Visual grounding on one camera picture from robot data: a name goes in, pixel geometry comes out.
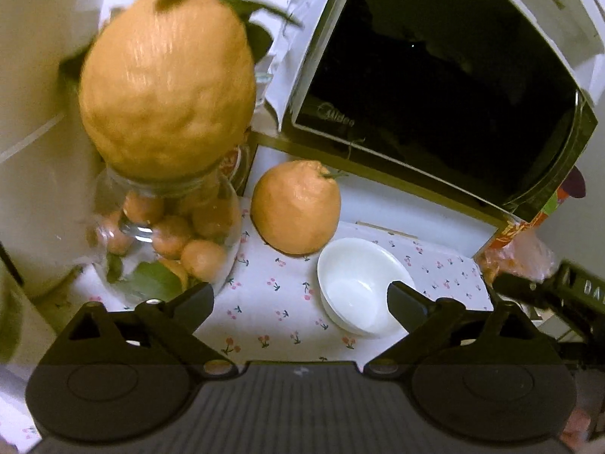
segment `microwave oven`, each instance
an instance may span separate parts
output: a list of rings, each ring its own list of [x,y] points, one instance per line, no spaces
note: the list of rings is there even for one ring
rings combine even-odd
[[[597,125],[603,15],[597,0],[326,0],[282,128],[531,221]]]

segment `plastic bag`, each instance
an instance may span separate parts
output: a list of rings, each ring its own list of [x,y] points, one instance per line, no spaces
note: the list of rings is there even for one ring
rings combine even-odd
[[[559,266],[555,253],[538,239],[533,229],[522,231],[504,247],[485,249],[476,261],[488,285],[500,272],[542,282]]]

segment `tablecloth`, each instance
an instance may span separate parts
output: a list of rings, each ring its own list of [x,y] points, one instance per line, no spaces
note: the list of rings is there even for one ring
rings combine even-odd
[[[250,220],[243,199],[243,234],[228,284],[213,314],[195,335],[236,363],[249,360],[351,360],[362,367],[406,335],[353,335],[326,315],[317,281],[319,253],[294,258],[268,246]],[[359,237],[391,252],[430,299],[453,297],[468,309],[491,310],[479,268],[472,259],[435,244],[364,225],[340,222],[334,239]]]
[[[40,441],[40,434],[27,409],[0,397],[0,436],[19,452],[27,452]]]

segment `small orange fruit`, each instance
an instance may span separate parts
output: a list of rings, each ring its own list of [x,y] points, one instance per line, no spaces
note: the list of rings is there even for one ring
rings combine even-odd
[[[234,213],[232,200],[217,198],[194,209],[191,219],[195,231],[204,239],[219,239],[229,234]]]
[[[258,233],[286,254],[316,252],[334,236],[341,197],[334,176],[321,162],[279,164],[258,181],[250,216]]]
[[[227,253],[211,241],[194,240],[185,246],[181,264],[189,275],[201,281],[213,282],[227,260]]]
[[[187,290],[187,284],[189,282],[189,275],[187,274],[187,271],[185,271],[185,268],[183,268],[183,265],[180,262],[174,261],[174,260],[168,260],[165,258],[158,259],[158,262],[163,264],[170,271],[172,271],[175,275],[177,275],[179,280],[181,281],[181,288],[183,289],[183,291]]]
[[[105,243],[107,251],[117,256],[123,256],[128,252],[134,242],[134,238],[123,233],[119,228],[122,212],[116,210],[105,217],[97,229],[97,237],[100,243]]]
[[[131,222],[153,225],[164,216],[164,198],[151,198],[128,191],[122,209]]]
[[[181,257],[183,248],[193,235],[189,222],[182,216],[167,215],[151,228],[153,249],[169,260],[177,260]]]

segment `large yellow citrus fruit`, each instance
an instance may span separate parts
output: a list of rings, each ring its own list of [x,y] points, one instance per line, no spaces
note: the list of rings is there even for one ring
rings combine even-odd
[[[341,197],[330,171],[316,160],[279,164],[258,181],[250,216],[258,233],[286,254],[309,254],[334,236]]]
[[[99,35],[82,70],[84,127],[117,172],[169,180],[241,143],[255,102],[252,53],[219,0],[136,0]]]

